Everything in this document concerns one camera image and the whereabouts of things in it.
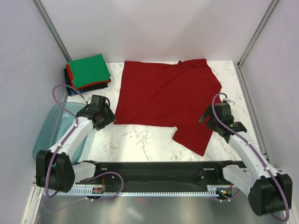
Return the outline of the dark red t shirt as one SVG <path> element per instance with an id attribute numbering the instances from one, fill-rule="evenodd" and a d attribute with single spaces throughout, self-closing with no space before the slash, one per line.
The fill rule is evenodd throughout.
<path id="1" fill-rule="evenodd" d="M 115 123 L 176 127 L 173 140 L 202 156 L 212 131 L 199 120 L 221 88 L 206 59 L 177 64 L 126 61 Z"/>

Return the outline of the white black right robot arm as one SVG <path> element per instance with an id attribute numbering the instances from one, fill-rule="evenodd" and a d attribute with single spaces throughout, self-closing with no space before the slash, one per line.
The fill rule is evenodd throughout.
<path id="1" fill-rule="evenodd" d="M 235 185 L 247 196 L 257 216 L 285 211 L 285 216 L 289 217 L 292 179 L 274 168 L 248 141 L 247 129 L 242 122 L 234 121 L 229 103 L 209 105 L 199 120 L 200 123 L 205 121 L 210 130 L 218 133 L 238 153 L 247 168 L 244 171 L 233 161 L 218 162 L 215 180 Z"/>

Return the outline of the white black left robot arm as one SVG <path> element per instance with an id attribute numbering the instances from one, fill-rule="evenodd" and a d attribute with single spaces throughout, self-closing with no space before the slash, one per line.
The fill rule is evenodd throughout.
<path id="1" fill-rule="evenodd" d="M 68 131 L 47 151 L 36 155 L 36 184 L 50 190 L 69 192 L 73 185 L 82 180 L 99 183 L 103 173 L 96 168 L 94 161 L 71 162 L 81 142 L 92 131 L 99 131 L 115 122 L 116 117 L 110 108 L 110 100 L 105 96 L 92 95 L 86 104 L 74 115 Z"/>

